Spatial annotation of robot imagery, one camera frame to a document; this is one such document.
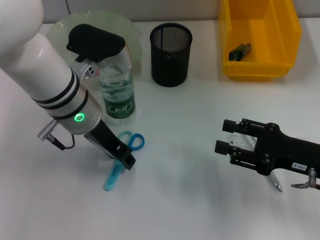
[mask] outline white label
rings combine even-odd
[[[307,166],[294,162],[294,163],[292,163],[292,168],[305,171],[307,169]]]

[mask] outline bottle label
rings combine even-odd
[[[134,113],[136,109],[135,94],[133,93],[125,101],[113,102],[104,100],[106,113],[114,119],[125,119]]]

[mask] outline green indicator ring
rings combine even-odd
[[[85,115],[83,113],[78,113],[77,115],[74,116],[74,120],[76,122],[81,122],[85,120]]]

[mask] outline white table surface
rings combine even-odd
[[[188,78],[165,88],[151,78],[151,30],[134,67],[136,121],[111,126],[145,136],[136,164],[103,190],[112,162],[82,136],[60,151],[36,135],[50,121],[0,71],[1,240],[318,239],[320,191],[293,189],[307,176],[277,169],[283,193],[265,177],[214,153],[224,119],[274,122],[320,143],[320,18],[300,20],[296,67],[272,83],[228,81],[219,72],[216,21],[186,21],[193,34]],[[44,25],[41,33],[49,30]],[[54,135],[65,145],[62,127]]]

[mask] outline yellow plastic bin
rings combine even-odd
[[[267,81],[295,65],[301,26],[292,0],[221,0],[219,10],[223,73],[240,81]],[[240,44],[252,51],[229,61]]]

